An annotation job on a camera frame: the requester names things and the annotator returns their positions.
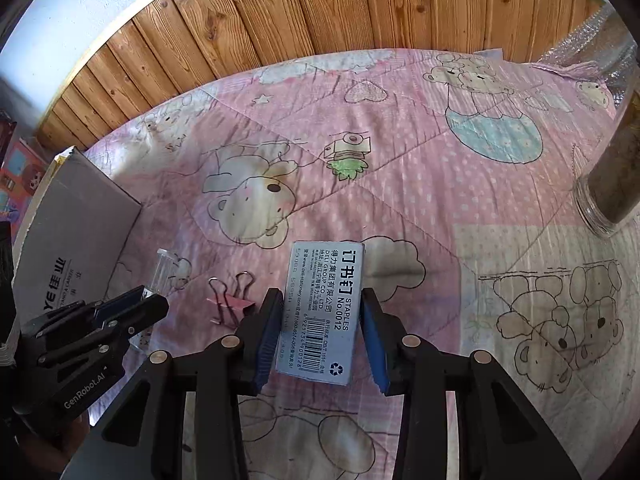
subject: wooden headboard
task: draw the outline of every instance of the wooden headboard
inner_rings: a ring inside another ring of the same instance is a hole
[[[88,148],[182,92],[298,57],[367,48],[537,60],[600,0],[154,0],[80,69],[38,133]]]

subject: silver bolt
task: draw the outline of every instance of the silver bolt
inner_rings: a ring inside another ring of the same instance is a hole
[[[418,348],[420,346],[420,338],[414,334],[407,334],[402,338],[402,344],[409,348]]]
[[[481,365],[486,365],[491,362],[492,357],[491,357],[491,354],[489,354],[489,352],[487,352],[486,350],[478,350],[474,354],[474,359],[478,361]]]
[[[160,363],[164,363],[168,357],[169,355],[164,350],[156,350],[149,356],[149,360],[153,364],[159,365]]]
[[[220,344],[225,348],[235,348],[240,344],[240,338],[237,335],[227,335],[222,338]]]

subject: pink binder clip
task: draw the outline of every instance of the pink binder clip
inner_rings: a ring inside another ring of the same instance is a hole
[[[250,279],[250,281],[244,286],[244,288],[242,288],[240,283],[241,276],[248,276]],[[211,290],[213,290],[214,297],[207,298],[207,301],[213,303],[218,310],[218,316],[214,316],[210,321],[216,324],[223,324],[233,329],[238,328],[238,325],[240,325],[240,321],[242,320],[242,318],[250,314],[251,311],[255,308],[255,303],[253,301],[249,301],[246,298],[249,287],[254,281],[254,276],[247,270],[238,272],[236,274],[236,290],[234,291],[233,295],[230,295],[226,293],[227,286],[225,282],[219,280],[215,276],[209,278],[208,283],[211,287]],[[224,290],[221,294],[219,294],[216,290],[214,282],[221,283],[224,286]]]

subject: white wall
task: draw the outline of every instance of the white wall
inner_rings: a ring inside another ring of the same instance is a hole
[[[79,62],[151,1],[31,3],[0,52],[0,107],[18,121],[23,136],[38,126]]]

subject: pink quilt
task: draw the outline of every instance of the pink quilt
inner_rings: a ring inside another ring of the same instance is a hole
[[[615,113],[585,70],[371,50],[187,92],[88,152],[144,206],[109,295],[148,282],[157,248],[175,251],[151,348],[196,352],[232,332],[211,321],[209,278],[233,292],[250,272],[259,304],[284,288],[294,241],[363,241],[384,310],[443,351],[491,352],[597,478],[640,417],[639,232],[599,240],[573,203]],[[273,372],[242,401],[251,478],[391,478],[402,399],[378,391],[360,334],[353,370],[347,387]]]

